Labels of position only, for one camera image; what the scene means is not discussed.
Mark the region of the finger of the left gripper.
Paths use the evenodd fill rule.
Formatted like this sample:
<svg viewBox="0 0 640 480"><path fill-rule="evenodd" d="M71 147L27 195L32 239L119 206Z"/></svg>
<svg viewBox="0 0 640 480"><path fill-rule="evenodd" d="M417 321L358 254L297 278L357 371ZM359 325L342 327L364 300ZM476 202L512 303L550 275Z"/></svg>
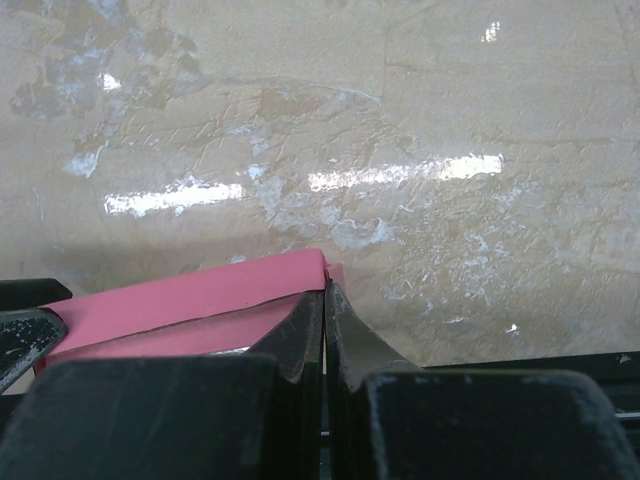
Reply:
<svg viewBox="0 0 640 480"><path fill-rule="evenodd" d="M1 313L1 392L47 356L67 335L61 317L49 308Z"/></svg>
<svg viewBox="0 0 640 480"><path fill-rule="evenodd" d="M37 308L72 297L73 293L53 278L0 281L0 310L2 312Z"/></svg>

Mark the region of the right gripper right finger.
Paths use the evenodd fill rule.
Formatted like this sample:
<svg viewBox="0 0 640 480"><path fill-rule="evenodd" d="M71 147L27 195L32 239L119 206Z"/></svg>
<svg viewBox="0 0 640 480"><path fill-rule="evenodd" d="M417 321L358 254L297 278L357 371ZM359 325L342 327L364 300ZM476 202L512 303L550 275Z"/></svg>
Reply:
<svg viewBox="0 0 640 480"><path fill-rule="evenodd" d="M635 479L637 352L421 368L325 292L337 479Z"/></svg>

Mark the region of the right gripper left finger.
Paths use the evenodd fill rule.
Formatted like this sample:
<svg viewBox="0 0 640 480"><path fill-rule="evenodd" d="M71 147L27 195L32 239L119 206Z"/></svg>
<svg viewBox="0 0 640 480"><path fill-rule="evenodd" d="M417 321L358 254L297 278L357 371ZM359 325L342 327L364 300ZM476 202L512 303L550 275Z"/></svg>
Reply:
<svg viewBox="0 0 640 480"><path fill-rule="evenodd" d="M1 439L5 479L315 479L324 296L241 355L46 369Z"/></svg>

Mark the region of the pink paper box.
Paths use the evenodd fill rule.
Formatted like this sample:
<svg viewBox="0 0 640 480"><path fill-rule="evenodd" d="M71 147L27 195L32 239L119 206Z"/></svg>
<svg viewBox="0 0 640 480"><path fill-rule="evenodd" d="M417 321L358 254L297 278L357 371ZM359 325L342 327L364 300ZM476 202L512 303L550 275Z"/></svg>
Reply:
<svg viewBox="0 0 640 480"><path fill-rule="evenodd" d="M68 333L35 371L77 359L245 350L331 280L344 282L342 264L312 248L54 302Z"/></svg>

